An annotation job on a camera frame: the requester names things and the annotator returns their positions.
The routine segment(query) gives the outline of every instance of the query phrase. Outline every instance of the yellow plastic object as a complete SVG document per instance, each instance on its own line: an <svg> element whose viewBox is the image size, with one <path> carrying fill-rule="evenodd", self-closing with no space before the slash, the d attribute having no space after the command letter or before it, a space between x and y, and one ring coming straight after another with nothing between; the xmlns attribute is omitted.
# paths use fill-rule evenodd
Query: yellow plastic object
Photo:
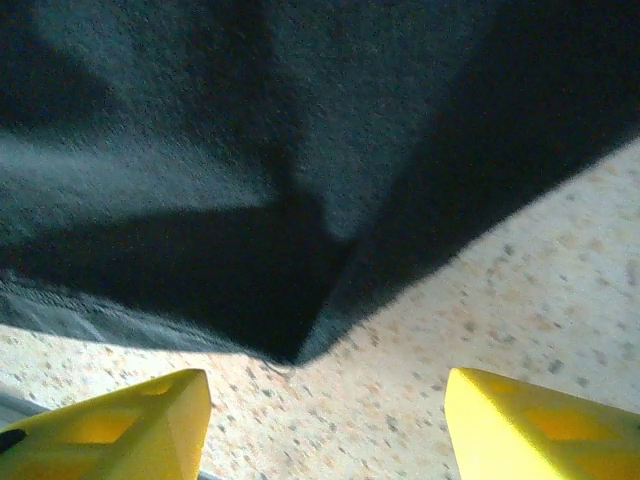
<svg viewBox="0 0 640 480"><path fill-rule="evenodd" d="M205 372L172 373L7 427L0 479L195 480L210 415Z"/></svg>
<svg viewBox="0 0 640 480"><path fill-rule="evenodd" d="M445 415L463 480L638 480L640 415L455 368Z"/></svg>

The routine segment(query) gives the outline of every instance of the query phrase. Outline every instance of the terrazzo floor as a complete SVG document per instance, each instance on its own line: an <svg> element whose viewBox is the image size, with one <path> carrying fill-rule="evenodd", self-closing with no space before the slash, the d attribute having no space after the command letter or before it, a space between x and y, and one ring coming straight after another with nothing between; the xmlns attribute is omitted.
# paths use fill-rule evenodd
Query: terrazzo floor
<svg viewBox="0 0 640 480"><path fill-rule="evenodd" d="M505 221L303 369L0 326L0 382L49 408L206 369L214 409L202 467L234 480L458 479L442 407L453 366L640 413L640 141Z"/></svg>

